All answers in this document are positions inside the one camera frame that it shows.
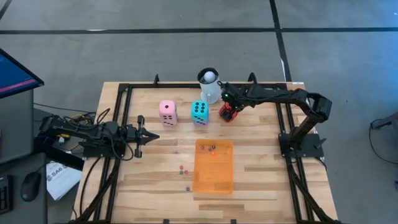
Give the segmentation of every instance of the keyboard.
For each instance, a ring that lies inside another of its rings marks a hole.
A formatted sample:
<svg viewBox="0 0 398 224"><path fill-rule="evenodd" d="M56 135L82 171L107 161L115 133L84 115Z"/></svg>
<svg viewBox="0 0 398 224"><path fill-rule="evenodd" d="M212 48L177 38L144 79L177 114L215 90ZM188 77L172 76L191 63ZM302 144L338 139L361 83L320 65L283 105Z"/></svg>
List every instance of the keyboard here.
<svg viewBox="0 0 398 224"><path fill-rule="evenodd" d="M12 210L12 178L0 177L0 215Z"/></svg>

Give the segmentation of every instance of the orange tray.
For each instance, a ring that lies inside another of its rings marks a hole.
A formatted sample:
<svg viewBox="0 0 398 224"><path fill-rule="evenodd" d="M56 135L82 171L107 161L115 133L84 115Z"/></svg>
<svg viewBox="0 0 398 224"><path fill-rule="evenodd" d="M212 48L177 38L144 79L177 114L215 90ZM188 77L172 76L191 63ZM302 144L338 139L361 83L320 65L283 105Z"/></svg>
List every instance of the orange tray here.
<svg viewBox="0 0 398 224"><path fill-rule="evenodd" d="M195 144L193 191L231 194L233 189L232 141L198 139Z"/></svg>

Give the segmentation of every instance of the white cup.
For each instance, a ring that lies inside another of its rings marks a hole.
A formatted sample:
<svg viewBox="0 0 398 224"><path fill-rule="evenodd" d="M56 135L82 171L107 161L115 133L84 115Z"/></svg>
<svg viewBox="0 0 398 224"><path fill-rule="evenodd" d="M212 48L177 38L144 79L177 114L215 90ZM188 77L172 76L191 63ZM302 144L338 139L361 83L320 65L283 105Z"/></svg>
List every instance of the white cup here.
<svg viewBox="0 0 398 224"><path fill-rule="evenodd" d="M217 84L219 80L218 72L214 68L205 68L199 72L198 81L201 88L201 100L208 104L213 104L221 98L221 87Z"/></svg>

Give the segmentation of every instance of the computer monitor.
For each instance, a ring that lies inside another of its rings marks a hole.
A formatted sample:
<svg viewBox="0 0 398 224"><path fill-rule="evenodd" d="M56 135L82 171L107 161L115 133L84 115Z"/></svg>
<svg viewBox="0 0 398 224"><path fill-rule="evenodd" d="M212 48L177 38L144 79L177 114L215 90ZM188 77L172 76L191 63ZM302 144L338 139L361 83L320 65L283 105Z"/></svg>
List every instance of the computer monitor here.
<svg viewBox="0 0 398 224"><path fill-rule="evenodd" d="M0 99L44 85L44 82L0 49Z"/></svg>

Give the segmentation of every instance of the gray floor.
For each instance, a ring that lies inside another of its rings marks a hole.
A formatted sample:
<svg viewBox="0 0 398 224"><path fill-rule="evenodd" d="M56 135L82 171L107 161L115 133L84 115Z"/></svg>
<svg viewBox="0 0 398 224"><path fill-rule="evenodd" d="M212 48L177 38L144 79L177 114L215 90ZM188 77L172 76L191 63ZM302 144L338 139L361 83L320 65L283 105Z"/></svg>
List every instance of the gray floor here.
<svg viewBox="0 0 398 224"><path fill-rule="evenodd" d="M397 1L276 0L282 27L397 27ZM13 0L0 30L273 27L267 0ZM396 165L371 151L369 123L398 111L396 32L284 33L292 79L333 101L319 125L340 220L396 223ZM0 47L41 77L34 100L95 110L104 81L195 80L215 67L222 80L283 81L274 33L0 35ZM68 114L48 110L58 114ZM390 127L372 133L398 161ZM49 223L70 218L76 189L49 200Z"/></svg>

